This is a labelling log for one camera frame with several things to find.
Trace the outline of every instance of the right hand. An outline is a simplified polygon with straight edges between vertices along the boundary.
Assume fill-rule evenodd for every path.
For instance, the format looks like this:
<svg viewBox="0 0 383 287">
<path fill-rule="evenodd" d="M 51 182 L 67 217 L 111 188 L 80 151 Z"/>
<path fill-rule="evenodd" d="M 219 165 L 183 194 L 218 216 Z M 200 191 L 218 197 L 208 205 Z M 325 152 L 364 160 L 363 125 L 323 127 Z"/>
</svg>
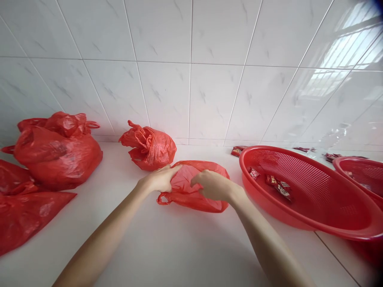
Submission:
<svg viewBox="0 0 383 287">
<path fill-rule="evenodd" d="M 196 183 L 202 185 L 203 189 L 199 192 L 209 199 L 226 201 L 232 204 L 235 199 L 242 198 L 243 196 L 247 197 L 246 192 L 241 186 L 207 169 L 193 177 L 190 181 L 190 186 L 192 187 Z"/>
</svg>

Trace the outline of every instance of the human hand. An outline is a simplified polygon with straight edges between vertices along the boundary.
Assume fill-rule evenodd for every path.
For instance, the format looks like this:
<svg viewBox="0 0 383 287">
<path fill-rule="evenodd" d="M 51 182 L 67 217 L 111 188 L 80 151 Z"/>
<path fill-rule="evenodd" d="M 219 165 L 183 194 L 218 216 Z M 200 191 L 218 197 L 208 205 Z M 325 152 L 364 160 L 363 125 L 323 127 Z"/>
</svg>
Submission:
<svg viewBox="0 0 383 287">
<path fill-rule="evenodd" d="M 241 186 L 232 182 L 230 179 L 210 170 L 204 170 L 197 174 L 190 182 L 190 186 L 196 183 L 202 185 L 200 193 L 207 198 L 219 201 L 226 201 L 232 204 L 234 200 L 247 198 L 246 192 Z"/>
<path fill-rule="evenodd" d="M 170 184 L 170 180 L 181 168 L 182 165 L 177 165 L 173 168 L 170 168 L 170 165 L 167 165 L 163 168 L 157 169 L 151 174 L 140 179 L 137 186 L 143 188 L 148 193 L 152 191 L 171 191 L 172 185 Z"/>
</svg>

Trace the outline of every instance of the tied red plastic bag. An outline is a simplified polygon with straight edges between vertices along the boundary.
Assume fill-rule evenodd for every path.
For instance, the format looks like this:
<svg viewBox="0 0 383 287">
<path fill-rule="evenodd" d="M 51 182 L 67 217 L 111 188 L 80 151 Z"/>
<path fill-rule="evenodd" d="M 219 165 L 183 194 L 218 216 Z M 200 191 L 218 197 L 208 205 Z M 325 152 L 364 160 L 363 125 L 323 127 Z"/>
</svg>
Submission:
<svg viewBox="0 0 383 287">
<path fill-rule="evenodd" d="M 27 242 L 75 196 L 46 192 L 28 170 L 0 160 L 0 256 Z"/>
<path fill-rule="evenodd" d="M 75 196 L 66 192 L 0 195 L 0 256 L 27 242 Z"/>
<path fill-rule="evenodd" d="M 183 167 L 170 181 L 172 192 L 162 192 L 157 199 L 157 203 L 160 205 L 168 205 L 171 202 L 175 202 L 179 205 L 200 211 L 215 213 L 223 212 L 229 205 L 227 202 L 214 201 L 205 198 L 199 192 L 199 190 L 202 189 L 202 186 L 200 184 L 195 184 L 193 187 L 190 187 L 190 181 L 205 169 L 214 171 L 230 179 L 226 169 L 211 161 L 179 161 L 174 164 L 173 167 L 180 164 L 182 164 Z M 165 197 L 167 202 L 162 201 L 162 197 Z"/>
<path fill-rule="evenodd" d="M 155 171 L 174 160 L 177 147 L 170 136 L 150 127 L 142 128 L 132 123 L 132 127 L 119 139 L 124 146 L 132 147 L 129 152 L 132 161 L 145 171 Z"/>
<path fill-rule="evenodd" d="M 64 112 L 54 113 L 50 118 L 31 118 L 17 124 L 22 132 L 28 126 L 39 126 L 52 132 L 56 132 L 65 138 L 91 134 L 91 128 L 99 128 L 94 121 L 87 121 L 84 113 L 70 115 Z"/>
<path fill-rule="evenodd" d="M 27 169 L 0 159 L 0 196 L 31 193 L 37 190 Z"/>
<path fill-rule="evenodd" d="M 22 132 L 13 153 L 32 177 L 51 191 L 73 189 L 84 183 L 103 158 L 91 128 L 99 125 L 85 114 L 58 112 L 48 119 L 28 119 L 18 124 Z"/>
</svg>

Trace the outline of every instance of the clear plastic bottle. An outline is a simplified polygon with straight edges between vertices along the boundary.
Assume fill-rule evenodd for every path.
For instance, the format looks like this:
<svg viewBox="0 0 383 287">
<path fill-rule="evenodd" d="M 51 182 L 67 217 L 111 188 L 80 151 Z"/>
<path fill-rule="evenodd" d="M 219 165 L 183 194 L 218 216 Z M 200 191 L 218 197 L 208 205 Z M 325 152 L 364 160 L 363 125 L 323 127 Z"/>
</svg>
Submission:
<svg viewBox="0 0 383 287">
<path fill-rule="evenodd" d="M 326 154 L 330 148 L 346 136 L 347 129 L 349 129 L 350 126 L 350 124 L 342 123 L 337 128 L 329 130 L 322 136 L 319 142 L 307 152 L 307 156 L 316 159 Z"/>
</svg>

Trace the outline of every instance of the red colander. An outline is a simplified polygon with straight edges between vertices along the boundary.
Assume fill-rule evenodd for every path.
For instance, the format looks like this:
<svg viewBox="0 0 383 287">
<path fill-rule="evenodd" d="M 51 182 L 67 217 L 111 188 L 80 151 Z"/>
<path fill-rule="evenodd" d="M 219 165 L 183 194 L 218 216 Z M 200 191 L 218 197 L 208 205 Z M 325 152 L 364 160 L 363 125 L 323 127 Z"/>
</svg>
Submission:
<svg viewBox="0 0 383 287">
<path fill-rule="evenodd" d="M 332 169 L 294 151 L 258 145 L 239 158 L 248 194 L 269 214 L 291 226 L 345 239 L 370 241 L 383 235 L 383 212 L 357 186 Z M 252 167 L 261 175 L 254 180 Z M 290 185 L 292 203 L 266 184 L 267 174 Z"/>
<path fill-rule="evenodd" d="M 338 157 L 332 163 L 337 172 L 363 190 L 383 210 L 383 163 L 357 157 Z M 380 267 L 383 260 L 383 237 L 372 242 L 349 243 L 369 263 Z"/>
<path fill-rule="evenodd" d="M 383 163 L 357 157 L 338 157 L 332 164 L 337 172 L 363 190 L 383 210 Z"/>
</svg>

